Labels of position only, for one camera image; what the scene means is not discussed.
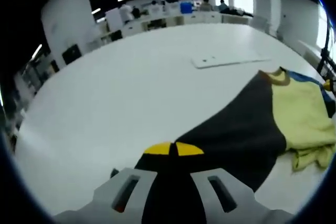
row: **black cloth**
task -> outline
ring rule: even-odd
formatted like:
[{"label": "black cloth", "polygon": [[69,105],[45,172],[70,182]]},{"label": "black cloth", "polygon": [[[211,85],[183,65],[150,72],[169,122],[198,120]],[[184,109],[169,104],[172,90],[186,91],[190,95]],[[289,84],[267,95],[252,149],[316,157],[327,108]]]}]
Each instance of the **black cloth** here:
[{"label": "black cloth", "polygon": [[[179,156],[177,142],[204,153]],[[259,73],[227,107],[171,144],[168,155],[142,155],[135,168],[158,173],[142,223],[206,223],[190,173],[223,168],[256,191],[285,149],[272,114],[271,83]]]},{"label": "black cloth", "polygon": [[140,18],[140,10],[138,8],[133,8],[132,10],[132,15],[134,16],[135,19]]},{"label": "black cloth", "polygon": [[243,12],[243,14],[239,14],[237,10],[235,10],[235,9],[230,10],[229,8],[220,11],[220,13],[237,15],[237,16],[244,16],[245,15],[245,16],[253,17],[253,15],[251,13]]}]

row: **yellow cloth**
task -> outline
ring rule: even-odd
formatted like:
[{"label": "yellow cloth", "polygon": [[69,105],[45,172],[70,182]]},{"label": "yellow cloth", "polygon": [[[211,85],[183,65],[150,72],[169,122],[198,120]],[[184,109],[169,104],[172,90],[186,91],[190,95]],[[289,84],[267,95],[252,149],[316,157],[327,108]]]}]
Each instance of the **yellow cloth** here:
[{"label": "yellow cloth", "polygon": [[[269,76],[285,82],[287,73]],[[273,115],[286,138],[286,150],[293,149],[293,170],[317,161],[326,168],[335,152],[335,125],[328,117],[320,87],[312,82],[290,78],[288,84],[272,84]]]}]

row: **yellow marker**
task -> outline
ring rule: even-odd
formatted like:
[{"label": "yellow marker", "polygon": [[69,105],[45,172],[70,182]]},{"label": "yellow marker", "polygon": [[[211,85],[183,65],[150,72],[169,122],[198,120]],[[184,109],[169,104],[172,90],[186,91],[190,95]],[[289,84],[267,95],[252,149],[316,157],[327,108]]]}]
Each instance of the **yellow marker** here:
[{"label": "yellow marker", "polygon": [[170,149],[170,142],[155,144],[144,151],[144,154],[168,155]]},{"label": "yellow marker", "polygon": [[204,152],[195,145],[176,142],[179,156],[191,156],[204,154]]},{"label": "yellow marker", "polygon": [[327,91],[331,91],[331,86],[330,86],[330,80],[327,80],[324,84],[323,84],[323,88]]}]

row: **round table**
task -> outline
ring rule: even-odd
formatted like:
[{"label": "round table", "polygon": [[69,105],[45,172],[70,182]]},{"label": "round table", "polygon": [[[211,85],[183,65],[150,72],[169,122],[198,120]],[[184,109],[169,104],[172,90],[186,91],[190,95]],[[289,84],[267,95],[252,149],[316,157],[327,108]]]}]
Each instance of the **round table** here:
[{"label": "round table", "polygon": [[[208,69],[191,63],[237,50],[271,61]],[[37,93],[19,132],[19,171],[48,213],[77,210],[113,168],[134,167],[147,147],[173,142],[224,108],[259,69],[279,66],[322,80],[290,48],[246,25],[185,25],[113,42],[66,66]],[[322,176],[314,165],[293,173],[285,154],[255,196],[295,213]]]}]

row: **office desk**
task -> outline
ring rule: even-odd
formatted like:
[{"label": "office desk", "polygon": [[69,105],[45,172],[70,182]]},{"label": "office desk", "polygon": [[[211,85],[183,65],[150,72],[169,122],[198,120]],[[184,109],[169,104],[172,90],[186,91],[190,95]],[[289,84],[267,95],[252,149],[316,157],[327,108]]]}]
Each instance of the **office desk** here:
[{"label": "office desk", "polygon": [[[202,70],[191,64],[194,55],[234,50],[272,61]],[[259,69],[279,66],[321,80],[293,50],[246,25],[177,26],[115,41],[68,65],[37,93],[19,132],[19,171],[49,213],[78,209],[113,168],[134,167],[147,147],[174,141],[225,107]],[[321,176],[314,165],[293,174],[286,154],[256,199],[296,212]]]},{"label": "office desk", "polygon": [[200,12],[196,11],[191,14],[181,13],[162,13],[157,16],[142,16],[139,19],[132,20],[122,28],[123,37],[131,36],[149,31],[148,25],[156,20],[162,20],[165,27],[179,25],[199,24],[199,23],[235,23],[248,25],[251,17],[243,17],[231,14],[221,14],[219,12]]}]

